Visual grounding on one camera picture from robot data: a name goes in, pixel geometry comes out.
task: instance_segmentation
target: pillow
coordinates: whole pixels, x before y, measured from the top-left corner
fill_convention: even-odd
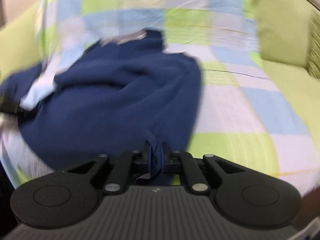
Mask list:
[[[306,68],[312,4],[306,0],[253,0],[253,6],[262,59]]]
[[[320,79],[320,15],[318,12],[312,14],[310,31],[311,41],[307,70],[311,76]]]
[[[0,83],[12,73],[40,60],[35,38],[38,7],[39,2],[0,29]]]

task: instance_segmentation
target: circular pad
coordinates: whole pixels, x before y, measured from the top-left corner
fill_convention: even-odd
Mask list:
[[[279,193],[270,186],[254,185],[245,188],[242,197],[253,206],[266,207],[278,201]]]
[[[214,201],[231,221],[249,228],[287,225],[300,209],[301,197],[292,185],[255,172],[226,175]]]
[[[93,212],[98,200],[86,175],[56,171],[18,187],[10,203],[21,223],[49,229],[83,220]]]
[[[71,197],[71,192],[63,186],[47,186],[38,189],[33,199],[41,206],[55,207],[67,202]]]

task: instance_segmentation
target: blue fleece fabric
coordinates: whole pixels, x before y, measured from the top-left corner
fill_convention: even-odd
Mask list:
[[[164,54],[160,32],[116,45],[94,45],[40,103],[35,119],[19,123],[31,149],[57,170],[97,156],[152,147],[152,174],[162,165],[162,142],[185,150],[194,124],[200,71],[193,58]],[[39,66],[12,75],[0,88],[20,99]]]

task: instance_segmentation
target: green cushion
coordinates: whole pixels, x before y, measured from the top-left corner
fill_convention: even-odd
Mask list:
[[[298,66],[267,60],[263,60],[262,64],[263,70],[307,125],[320,152],[320,80]]]
[[[10,74],[40,60],[35,39],[38,7],[39,2],[0,29],[0,83]]]
[[[311,19],[311,41],[307,70],[309,74],[320,79],[320,15],[313,12]]]
[[[262,59],[306,67],[314,7],[306,0],[253,0]]]

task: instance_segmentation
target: plaid bedsheet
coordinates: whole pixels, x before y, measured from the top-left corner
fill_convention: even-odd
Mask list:
[[[194,157],[221,156],[284,179],[301,194],[314,187],[320,155],[263,72],[251,0],[42,0],[36,37],[45,68],[21,105],[32,108],[54,91],[54,75],[99,39],[146,27],[163,31],[168,53],[184,52],[201,68],[201,105],[188,148]],[[4,127],[0,160],[14,185],[50,172],[25,145],[17,153],[12,133]]]

